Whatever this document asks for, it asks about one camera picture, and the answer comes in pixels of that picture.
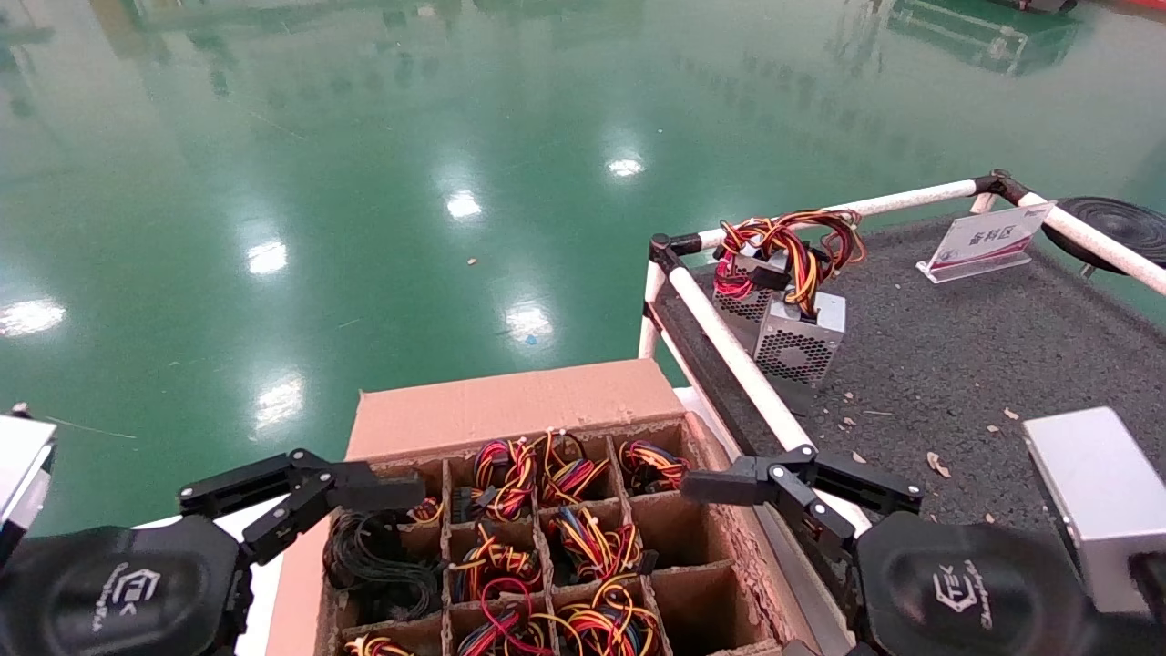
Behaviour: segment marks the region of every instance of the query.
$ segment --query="black round object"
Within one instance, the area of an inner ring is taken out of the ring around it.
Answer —
[[[1166,214],[1154,210],[1101,196],[1061,198],[1056,206],[1080,218],[1086,225],[1114,239],[1150,261],[1166,268]],[[1081,261],[1125,274],[1101,256],[1079,246],[1047,223],[1040,226],[1045,234],[1062,251]]]

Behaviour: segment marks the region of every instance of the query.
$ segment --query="white pipe frame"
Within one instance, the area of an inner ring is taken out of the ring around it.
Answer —
[[[995,193],[982,191],[977,181],[962,179],[958,182],[950,182],[948,184],[915,189],[914,191],[904,191],[901,193],[892,193],[890,196],[880,196],[878,198],[833,205],[824,209],[852,210],[866,217],[970,196],[976,196],[976,200],[971,210],[975,213],[990,211],[991,205],[996,199]],[[1045,198],[1028,191],[1019,198],[1016,204],[1018,206],[1028,206],[1045,202],[1047,202]],[[1166,269],[1154,264],[1150,260],[1135,253],[1122,244],[1118,244],[1114,239],[1098,232],[1094,227],[1090,227],[1081,219],[1061,209],[1054,209],[1049,212],[1045,223],[1090,252],[1096,253],[1122,270],[1129,273],[1131,276],[1140,280],[1159,294],[1166,295]],[[715,248],[719,246],[724,239],[724,231],[719,227],[704,230],[698,234],[701,239],[701,251]],[[647,303],[651,304],[655,302],[656,295],[663,285],[665,277],[666,275],[663,268],[661,268],[659,263],[649,261],[647,282],[644,289],[644,299]],[[809,439],[809,436],[807,436],[806,431],[800,424],[798,424],[798,421],[794,418],[793,414],[789,412],[789,409],[781,401],[781,397],[779,397],[774,392],[765,375],[757,368],[753,359],[740,346],[737,338],[733,337],[729,326],[725,325],[724,320],[717,313],[717,310],[712,306],[712,303],[709,302],[704,290],[702,290],[693,278],[691,273],[683,266],[677,266],[667,274],[667,280],[672,282],[681,299],[684,301],[689,311],[693,312],[693,316],[701,325],[701,330],[703,330],[705,336],[708,336],[712,346],[717,350],[717,353],[721,354],[721,358],[729,367],[729,371],[740,383],[750,401],[753,402],[753,405],[757,407],[758,412],[777,437],[781,447],[789,451],[802,445],[813,446],[814,443]],[[651,317],[645,316],[640,325],[639,358],[653,358],[655,354],[655,343],[660,337],[661,334],[655,323]],[[693,376],[693,373],[688,368],[687,364],[683,364],[682,357],[677,353],[670,337],[665,334],[663,339],[677,362],[682,364],[681,367],[684,371],[686,378],[695,388],[700,389],[700,383]],[[821,496],[822,500],[835,512],[854,524],[857,529],[857,535],[862,535],[870,528],[870,521],[854,503],[823,493],[819,493],[819,496]]]

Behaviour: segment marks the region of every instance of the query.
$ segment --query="green epoxy floor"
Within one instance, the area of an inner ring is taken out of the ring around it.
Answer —
[[[993,167],[1166,210],[1166,13],[932,2],[0,0],[38,532],[338,458],[359,389],[633,358],[652,232]]]

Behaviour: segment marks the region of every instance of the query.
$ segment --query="metal vent grille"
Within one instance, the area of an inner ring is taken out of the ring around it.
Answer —
[[[757,350],[757,367],[770,376],[817,386],[834,355],[823,340],[796,333],[766,333]]]
[[[747,271],[738,266],[735,275],[745,275],[745,273]],[[773,295],[772,289],[756,288],[744,298],[737,299],[732,296],[726,296],[721,291],[712,291],[712,303],[722,311],[736,313],[737,316],[747,318],[753,323],[760,323],[761,318],[765,317],[765,312],[770,309],[771,295]]]

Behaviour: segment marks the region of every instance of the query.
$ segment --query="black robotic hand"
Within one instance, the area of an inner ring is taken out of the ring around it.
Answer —
[[[812,488],[886,517],[856,537]],[[1056,537],[927,522],[920,488],[849,459],[812,447],[743,457],[728,472],[690,472],[681,492],[775,507],[855,632],[852,656],[1166,654],[1166,633],[1150,618],[1096,609]]]
[[[211,521],[280,495],[241,542]],[[378,479],[367,463],[297,450],[184,487],[183,517],[168,527],[23,539],[0,570],[0,656],[230,656],[247,626],[252,565],[335,508],[423,499],[416,477]]]
[[[1161,656],[1149,618],[1098,613],[1053,536],[897,513],[855,544],[859,637],[879,654]]]
[[[210,520],[21,543],[0,573],[0,656],[229,655],[250,562]]]

